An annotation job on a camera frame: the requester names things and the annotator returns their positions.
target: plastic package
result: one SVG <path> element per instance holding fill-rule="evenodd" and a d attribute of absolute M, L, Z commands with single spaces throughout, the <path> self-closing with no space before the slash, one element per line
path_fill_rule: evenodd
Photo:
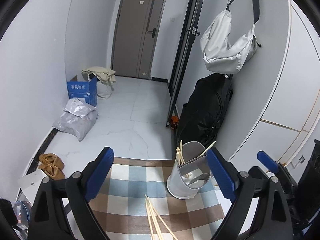
<path fill-rule="evenodd" d="M 71 98 L 68 100 L 67 105 L 63 110 L 84 118 L 87 114 L 96 109 L 96 107 L 83 102 L 79 98 Z"/>
<path fill-rule="evenodd" d="M 94 126 L 97 118 L 97 110 L 89 112 L 89 114 L 83 118 L 67 112 L 54 122 L 53 127 L 61 132 L 75 135 L 80 142 L 90 131 L 92 126 Z"/>
<path fill-rule="evenodd" d="M 104 84 L 101 81 L 97 81 L 97 95 L 100 98 L 108 99 L 112 94 L 112 87 L 110 84 Z"/>

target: rug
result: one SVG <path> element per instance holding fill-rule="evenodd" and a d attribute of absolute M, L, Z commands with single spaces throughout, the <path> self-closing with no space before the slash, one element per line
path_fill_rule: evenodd
<path fill-rule="evenodd" d="M 193 199 L 176 199 L 166 188 L 173 164 L 115 157 L 98 196 L 89 203 L 111 240 L 151 239 L 145 194 L 179 240 L 211 239 L 224 218 L 211 180 Z M 164 239 L 173 239 L 158 223 Z"/>

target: blue cardboard box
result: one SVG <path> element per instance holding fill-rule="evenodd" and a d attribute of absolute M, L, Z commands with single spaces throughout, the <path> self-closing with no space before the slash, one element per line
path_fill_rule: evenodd
<path fill-rule="evenodd" d="M 68 95 L 70 98 L 84 98 L 85 102 L 96 106 L 97 99 L 97 77 L 90 81 L 77 81 L 75 76 L 71 81 L 67 82 Z"/>

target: glass door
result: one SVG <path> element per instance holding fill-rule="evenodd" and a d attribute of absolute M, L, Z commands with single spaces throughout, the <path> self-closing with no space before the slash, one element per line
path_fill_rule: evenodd
<path fill-rule="evenodd" d="M 172 74 L 169 82 L 169 92 L 171 95 L 170 107 L 167 118 L 167 127 L 174 111 L 175 104 L 179 95 L 182 79 L 186 71 L 188 59 L 192 45 L 196 36 L 200 33 L 198 30 L 198 21 L 200 17 L 203 0 L 189 0 L 186 17 L 184 20 L 177 55 L 174 61 Z"/>

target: tan slipper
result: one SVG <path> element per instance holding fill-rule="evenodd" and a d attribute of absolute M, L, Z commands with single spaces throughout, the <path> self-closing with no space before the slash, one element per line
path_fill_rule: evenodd
<path fill-rule="evenodd" d="M 39 156 L 39 161 L 42 164 L 51 163 L 54 166 L 58 167 L 60 170 L 62 170 L 64 168 L 64 163 L 62 162 L 62 160 L 57 155 L 55 155 L 53 153 L 41 154 Z"/>
<path fill-rule="evenodd" d="M 51 163 L 47 164 L 41 164 L 39 166 L 39 169 L 41 169 L 47 176 L 49 176 L 53 180 L 59 180 L 59 179 L 65 179 L 66 176 L 64 176 L 63 172 L 56 167 L 55 165 Z"/>

